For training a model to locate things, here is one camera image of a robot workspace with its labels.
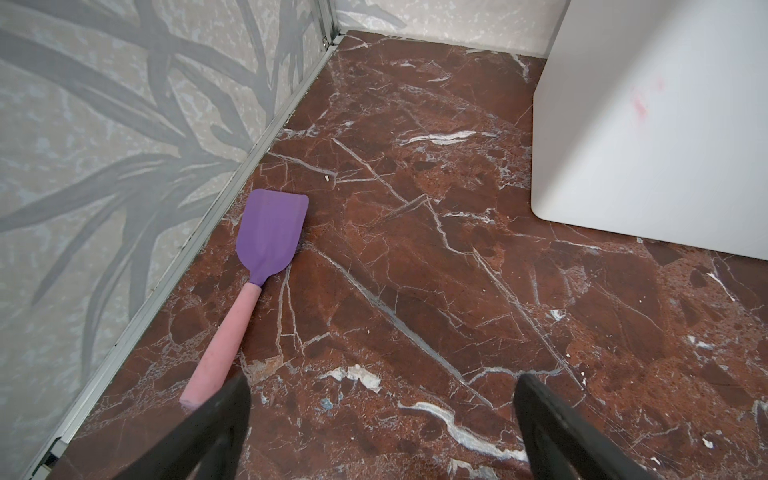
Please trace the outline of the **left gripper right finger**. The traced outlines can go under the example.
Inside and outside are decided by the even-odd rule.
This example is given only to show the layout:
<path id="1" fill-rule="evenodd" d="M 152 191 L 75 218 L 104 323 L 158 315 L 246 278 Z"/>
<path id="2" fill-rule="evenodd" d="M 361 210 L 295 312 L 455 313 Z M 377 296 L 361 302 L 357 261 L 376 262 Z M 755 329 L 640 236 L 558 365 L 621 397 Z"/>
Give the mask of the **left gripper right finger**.
<path id="1" fill-rule="evenodd" d="M 513 403 L 534 478 L 652 477 L 534 375 L 521 375 Z"/>

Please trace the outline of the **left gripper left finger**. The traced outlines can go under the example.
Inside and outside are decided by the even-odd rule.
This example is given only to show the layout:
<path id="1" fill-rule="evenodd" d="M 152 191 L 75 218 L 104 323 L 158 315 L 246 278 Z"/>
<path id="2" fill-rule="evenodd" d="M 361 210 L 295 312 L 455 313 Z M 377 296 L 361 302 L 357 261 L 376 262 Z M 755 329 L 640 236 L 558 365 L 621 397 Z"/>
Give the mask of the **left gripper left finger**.
<path id="1" fill-rule="evenodd" d="M 230 379 L 174 430 L 120 472 L 118 479 L 233 479 L 251 411 L 243 376 Z"/>

